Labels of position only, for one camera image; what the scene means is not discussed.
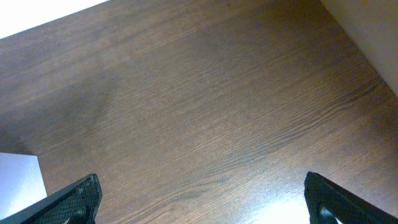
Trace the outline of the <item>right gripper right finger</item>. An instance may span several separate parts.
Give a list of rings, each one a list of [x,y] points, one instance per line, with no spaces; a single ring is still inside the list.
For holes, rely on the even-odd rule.
[[[397,223],[397,218],[342,188],[308,172],[304,182],[310,223]]]

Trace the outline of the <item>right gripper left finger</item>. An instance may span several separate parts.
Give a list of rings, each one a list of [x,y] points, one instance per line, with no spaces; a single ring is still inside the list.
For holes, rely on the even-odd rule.
[[[101,198],[99,178],[96,174],[89,174],[39,202],[2,219],[1,223],[93,224]]]

